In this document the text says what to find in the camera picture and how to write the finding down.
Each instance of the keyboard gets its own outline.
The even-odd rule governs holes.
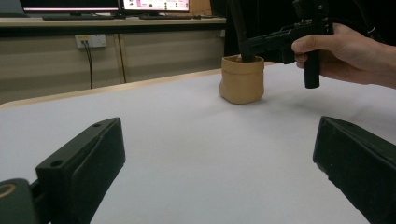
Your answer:
[[[43,16],[44,21],[104,21],[114,20],[114,16]]]
[[[150,15],[140,15],[140,20],[191,20],[192,16],[150,16]]]

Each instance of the black plastic part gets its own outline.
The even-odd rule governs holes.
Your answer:
[[[242,62],[251,63],[256,59],[256,54],[252,54],[242,48],[241,43],[248,40],[245,20],[241,10],[239,0],[228,0],[231,14],[233,15],[233,23],[235,24],[236,34],[238,36],[239,51],[241,52]]]
[[[36,172],[51,223],[90,223],[124,163],[120,119],[92,125],[41,162]]]
[[[311,19],[315,16],[315,5],[310,0],[294,0],[294,10],[300,19]]]
[[[50,223],[53,214],[53,206],[49,202],[47,193],[41,190],[38,180],[30,185],[30,190],[32,191],[35,211],[37,212],[40,223]]]
[[[350,122],[322,117],[314,162],[370,223],[396,223],[392,143]]]
[[[0,182],[0,223],[40,223],[27,180],[9,179]]]
[[[307,89],[320,86],[319,81],[320,61],[318,51],[308,52],[308,60],[304,63],[304,83]]]

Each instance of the black handle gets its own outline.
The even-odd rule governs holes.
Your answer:
[[[228,0],[228,6],[231,11],[231,15],[233,17],[233,23],[235,25],[235,31],[238,36],[238,44],[239,44],[239,51],[241,53],[242,62],[244,63],[251,63],[254,62],[256,59],[256,55],[246,52],[241,43],[248,40],[247,36],[247,28],[245,25],[244,16],[242,14],[241,4],[239,0]]]
[[[308,60],[304,63],[305,87],[314,89],[320,86],[319,83],[320,64],[318,51],[308,52]]]

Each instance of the cable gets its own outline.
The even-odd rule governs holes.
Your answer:
[[[91,89],[93,89],[93,82],[92,82],[92,56],[91,56],[90,43],[88,43],[88,40],[83,40],[83,41],[81,41],[81,43],[84,45],[85,51],[87,52],[88,62],[90,64]]]
[[[239,45],[239,51],[241,52],[242,61],[245,63],[254,62],[256,55],[253,55],[250,52],[247,52],[245,49],[242,49],[242,45],[241,45],[241,43],[248,40],[248,36],[247,36],[247,29],[239,0],[229,0],[228,4],[230,7],[231,14],[233,16],[233,24],[235,25],[235,31],[238,37],[238,45]]]
[[[117,34],[117,36],[118,36],[118,40],[122,40],[121,34]],[[119,47],[120,47],[120,54],[121,54],[120,60],[121,60],[121,64],[122,64],[123,83],[126,83],[126,74],[125,74],[126,65],[124,64],[124,58],[126,58],[126,57],[123,57],[124,52],[123,52],[123,47],[121,45],[121,41],[119,41]]]
[[[369,34],[367,33],[366,27],[364,27],[364,26],[358,24],[358,23],[355,22],[355,21],[350,21],[350,20],[341,19],[341,18],[329,18],[328,20],[329,20],[331,23],[340,23],[340,24],[343,24],[343,25],[345,25],[345,26],[351,28],[352,30],[359,32],[360,34],[362,34],[362,35],[364,35],[364,36],[370,37]]]
[[[368,13],[367,5],[364,4],[361,0],[353,0],[353,2],[358,7],[359,11],[361,12],[361,16],[363,17],[364,23],[366,25],[367,35],[378,42],[385,43],[382,36],[375,29],[374,23],[371,20],[371,17]]]
[[[260,34],[260,0],[257,0],[257,11],[256,11],[256,18],[257,18],[257,34]]]

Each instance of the human hand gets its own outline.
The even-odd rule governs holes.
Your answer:
[[[396,89],[396,48],[342,24],[335,23],[333,29],[334,35],[309,35],[292,43],[299,68],[304,67],[307,52],[319,49],[321,75]]]

